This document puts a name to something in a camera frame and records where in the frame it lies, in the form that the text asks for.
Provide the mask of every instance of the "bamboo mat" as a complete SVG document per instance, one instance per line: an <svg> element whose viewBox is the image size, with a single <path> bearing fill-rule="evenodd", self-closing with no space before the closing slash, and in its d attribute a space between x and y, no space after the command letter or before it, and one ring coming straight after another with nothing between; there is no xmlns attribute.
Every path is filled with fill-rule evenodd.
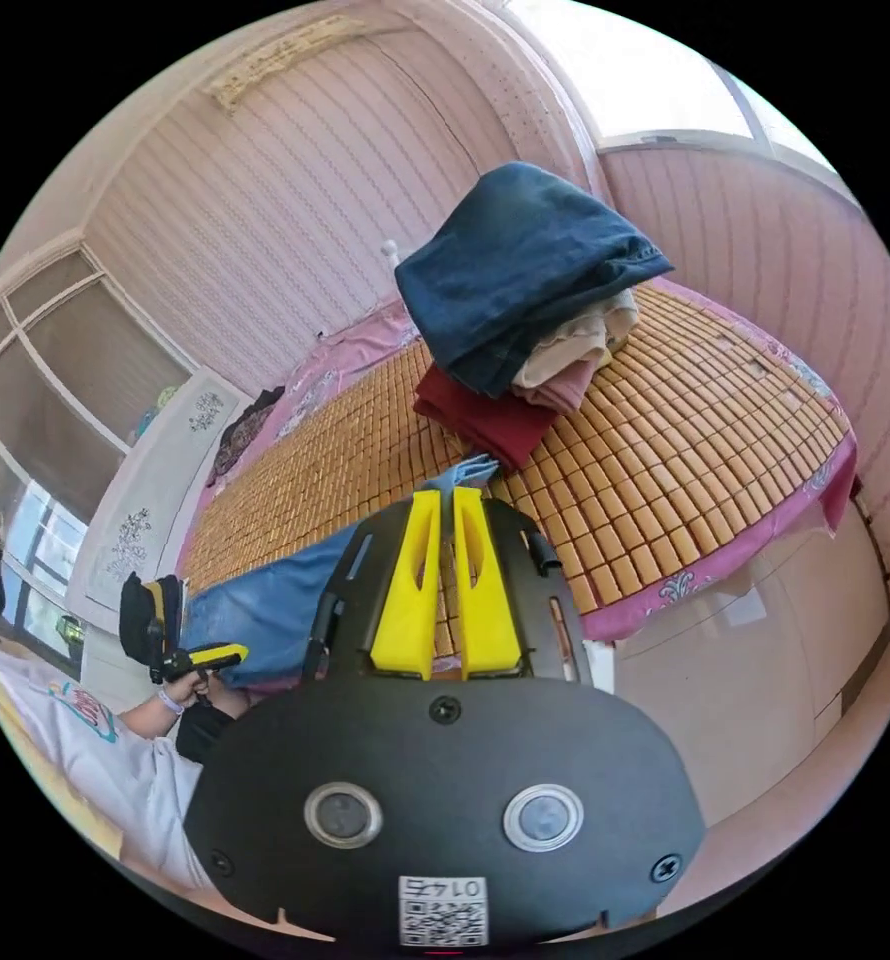
<svg viewBox="0 0 890 960"><path fill-rule="evenodd" d="M581 409L489 494L533 516L582 614L731 541L798 490L848 432L840 411L743 327L651 286ZM457 463L460 442L412 411L423 342L269 448L202 514L185 565L197 593L318 542ZM444 552L436 654L457 651Z"/></svg>

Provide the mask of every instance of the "beige clothing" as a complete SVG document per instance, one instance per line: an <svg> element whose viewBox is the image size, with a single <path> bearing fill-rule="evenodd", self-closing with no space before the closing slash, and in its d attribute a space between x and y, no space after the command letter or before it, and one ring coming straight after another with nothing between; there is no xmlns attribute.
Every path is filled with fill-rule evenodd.
<svg viewBox="0 0 890 960"><path fill-rule="evenodd" d="M525 389L539 387L581 360L604 367L611 362L611 348L625 341L637 320L631 290L590 304L535 347L512 383Z"/></svg>

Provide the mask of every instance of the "screw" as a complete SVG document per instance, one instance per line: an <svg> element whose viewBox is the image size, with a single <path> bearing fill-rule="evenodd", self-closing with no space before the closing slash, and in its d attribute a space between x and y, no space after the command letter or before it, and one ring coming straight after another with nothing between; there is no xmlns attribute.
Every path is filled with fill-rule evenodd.
<svg viewBox="0 0 890 960"><path fill-rule="evenodd" d="M652 867L652 883L667 883L681 869L682 858L677 853L670 853Z"/></svg>
<svg viewBox="0 0 890 960"><path fill-rule="evenodd" d="M235 872L235 865L221 850L212 851L212 866L223 877L230 877Z"/></svg>
<svg viewBox="0 0 890 960"><path fill-rule="evenodd" d="M428 715L436 723L454 723L462 715L462 705L455 697L436 697L428 708Z"/></svg>

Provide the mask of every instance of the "sticker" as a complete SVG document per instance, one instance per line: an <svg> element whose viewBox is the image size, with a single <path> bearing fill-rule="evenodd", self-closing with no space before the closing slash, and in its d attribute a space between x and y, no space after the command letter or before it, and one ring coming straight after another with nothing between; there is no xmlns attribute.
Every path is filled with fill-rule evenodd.
<svg viewBox="0 0 890 960"><path fill-rule="evenodd" d="M484 947L488 891L484 877L399 877L403 947Z"/></svg>

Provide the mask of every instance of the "pink wall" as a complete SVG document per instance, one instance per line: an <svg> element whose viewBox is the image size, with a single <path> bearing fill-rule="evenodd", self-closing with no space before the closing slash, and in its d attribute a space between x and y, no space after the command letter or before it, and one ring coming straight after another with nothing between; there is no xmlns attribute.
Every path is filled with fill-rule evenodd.
<svg viewBox="0 0 890 960"><path fill-rule="evenodd" d="M86 226L112 276L242 389L280 383L394 290L381 255L424 243L515 150L418 30L355 40L269 78L231 116L205 94L138 145Z"/></svg>
<svg viewBox="0 0 890 960"><path fill-rule="evenodd" d="M602 166L617 208L677 265L672 279L752 319L836 391L890 571L890 256L871 223L745 155L660 145L607 153Z"/></svg>

